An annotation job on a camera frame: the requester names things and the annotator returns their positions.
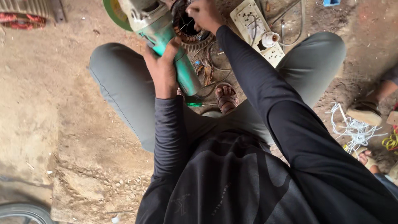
hand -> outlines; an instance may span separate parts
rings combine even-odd
[[[216,35],[217,30],[224,24],[214,0],[196,0],[185,10],[195,21],[195,30],[209,30]]]
[[[174,68],[174,57],[178,52],[181,39],[175,37],[166,45],[162,57],[159,57],[147,45],[144,53],[144,60],[152,76],[155,85],[155,94],[158,99],[175,98],[177,95],[178,83],[176,69]]]

grinder body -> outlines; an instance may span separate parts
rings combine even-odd
[[[176,36],[172,26],[173,17],[169,9],[155,0],[119,0],[134,32],[142,36],[147,44],[160,56],[167,43]],[[177,81],[187,96],[195,95],[202,88],[191,62],[180,46],[174,58]]]

left hand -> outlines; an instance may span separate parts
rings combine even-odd
[[[178,83],[176,77],[176,69],[174,68],[174,57],[178,52],[181,39],[175,37],[166,45],[162,57],[146,46],[144,60],[152,76],[155,85],[156,98],[170,99],[177,95]]]

brown sandal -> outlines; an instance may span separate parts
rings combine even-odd
[[[377,110],[377,104],[369,101],[354,103],[346,111],[346,114],[371,126],[379,126],[382,122],[381,113]]]
[[[217,95],[216,94],[217,105],[220,108],[222,114],[226,114],[228,111],[234,109],[235,107],[238,106],[238,103],[239,103],[238,97],[234,97],[234,96],[237,96],[236,91],[235,91],[234,87],[232,87],[229,83],[219,83],[216,86],[216,91],[217,91],[217,89],[223,88],[224,86],[228,86],[229,88],[231,88],[231,92],[234,92],[234,94],[231,95],[231,96],[226,96],[224,94],[223,95]],[[226,107],[223,108],[222,106],[226,102],[232,103],[233,106],[230,104],[230,106],[226,106]]]

yellow wire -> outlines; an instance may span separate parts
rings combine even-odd
[[[383,141],[381,141],[381,144],[387,150],[391,150],[391,149],[397,147],[397,145],[398,145],[398,134],[397,134],[396,130],[394,130],[394,133],[392,133],[390,135],[390,137],[383,139]]]

